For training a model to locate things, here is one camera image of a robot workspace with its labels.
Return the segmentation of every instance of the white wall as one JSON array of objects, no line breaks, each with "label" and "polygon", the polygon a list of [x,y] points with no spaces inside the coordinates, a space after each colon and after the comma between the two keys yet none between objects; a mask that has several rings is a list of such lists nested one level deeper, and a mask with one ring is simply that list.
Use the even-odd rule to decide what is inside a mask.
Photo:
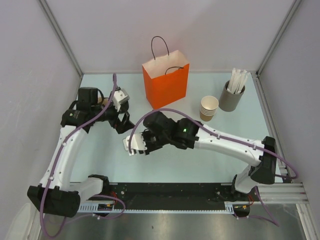
[{"label": "white wall", "polygon": [[55,150],[80,79],[36,0],[0,1],[0,239]]},{"label": "white wall", "polygon": [[302,2],[262,72],[287,158],[299,169],[320,225],[320,1]]},{"label": "white wall", "polygon": [[[293,0],[48,0],[82,71],[142,71],[162,36],[197,71],[257,70]],[[166,53],[160,40],[157,55]]]}]

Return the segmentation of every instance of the bag handle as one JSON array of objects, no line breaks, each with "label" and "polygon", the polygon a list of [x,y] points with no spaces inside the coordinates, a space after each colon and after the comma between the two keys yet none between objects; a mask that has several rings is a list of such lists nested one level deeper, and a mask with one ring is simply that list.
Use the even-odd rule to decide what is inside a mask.
[{"label": "bag handle", "polygon": [[183,66],[172,66],[172,67],[169,67],[169,68],[165,71],[165,74],[164,74],[164,75],[167,74],[167,72],[168,72],[169,69],[174,69],[174,68],[183,69],[184,67],[183,67]]},{"label": "bag handle", "polygon": [[168,56],[169,56],[169,48],[168,48],[168,45],[167,45],[166,41],[165,41],[162,37],[160,37],[160,36],[154,36],[154,37],[152,38],[152,40],[151,40],[151,52],[152,52],[152,55],[153,55],[154,60],[156,60],[156,57],[155,57],[155,54],[154,54],[154,50],[153,50],[153,48],[152,48],[152,42],[154,41],[155,38],[161,38],[161,39],[164,41],[164,44],[165,44],[165,46],[166,46],[166,50],[167,50]]}]

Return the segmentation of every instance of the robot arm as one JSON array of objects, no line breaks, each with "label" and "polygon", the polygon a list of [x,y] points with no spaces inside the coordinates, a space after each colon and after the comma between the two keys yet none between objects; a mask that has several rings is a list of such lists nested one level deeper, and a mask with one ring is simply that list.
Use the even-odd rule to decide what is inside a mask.
[{"label": "robot arm", "polygon": [[[240,143],[231,142],[220,136],[226,136],[243,142],[248,142],[254,146],[275,151],[275,140],[266,137],[263,141],[241,138],[203,125],[204,128],[217,134],[210,135],[199,128],[187,118],[175,122],[167,118],[162,112],[155,112],[143,121],[147,127],[144,132],[136,133],[131,142],[134,154],[146,154],[162,148],[164,145],[174,145],[179,149],[204,149],[216,151],[222,154],[235,157],[248,164],[240,174],[234,176],[232,189],[234,193],[248,194],[257,184],[273,184],[275,182],[276,158],[258,150],[255,147],[248,147]],[[129,137],[123,140],[124,147],[129,151]]]},{"label": "robot arm", "polygon": [[[98,92],[102,101],[98,103]],[[109,180],[100,175],[90,175],[84,182],[70,186],[70,178],[79,149],[90,131],[89,124],[75,132],[65,143],[64,140],[73,130],[97,116],[103,109],[103,94],[97,88],[82,87],[78,90],[78,100],[74,101],[69,109],[62,115],[60,136],[52,160],[38,186],[30,186],[27,192],[29,199],[40,210],[45,186],[48,183],[51,171],[54,174],[50,177],[50,185],[45,199],[44,213],[58,216],[73,217],[81,202],[101,192],[109,193]],[[117,88],[113,96],[112,104],[106,109],[97,122],[108,121],[112,128],[121,134],[134,127],[130,122],[129,96],[124,89]],[[119,114],[124,113],[122,120]],[[54,167],[54,162],[59,151],[59,159]]]}]

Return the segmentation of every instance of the paper cup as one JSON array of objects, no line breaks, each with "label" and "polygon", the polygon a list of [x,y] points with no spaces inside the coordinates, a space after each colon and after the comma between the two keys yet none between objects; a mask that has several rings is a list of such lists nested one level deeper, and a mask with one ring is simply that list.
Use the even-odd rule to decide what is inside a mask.
[{"label": "paper cup", "polygon": [[219,101],[214,96],[205,96],[201,100],[200,105],[200,118],[208,122],[216,114]]}]

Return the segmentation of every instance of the light blue table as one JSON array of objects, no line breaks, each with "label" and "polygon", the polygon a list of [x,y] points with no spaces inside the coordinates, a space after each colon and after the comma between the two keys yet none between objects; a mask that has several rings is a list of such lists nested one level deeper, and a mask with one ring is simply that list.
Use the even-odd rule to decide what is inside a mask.
[{"label": "light blue table", "polygon": [[[220,98],[229,73],[190,73],[186,97],[166,108],[177,109],[201,120],[200,101],[206,95]],[[146,99],[142,74],[118,74],[118,85],[130,95],[130,119],[136,123],[152,110]],[[85,74],[81,87],[96,87],[108,96],[113,87],[112,74]],[[217,110],[209,126],[222,132],[244,138],[263,140],[268,136],[266,122],[252,78],[233,112]],[[164,112],[175,121],[181,116]],[[141,183],[230,183],[234,176],[247,166],[246,163],[209,150],[181,150],[166,145],[150,155],[129,156],[122,140],[130,131],[118,135],[108,122],[96,123],[83,143],[71,176],[71,182],[82,182],[91,174],[108,176],[111,182]]]}]

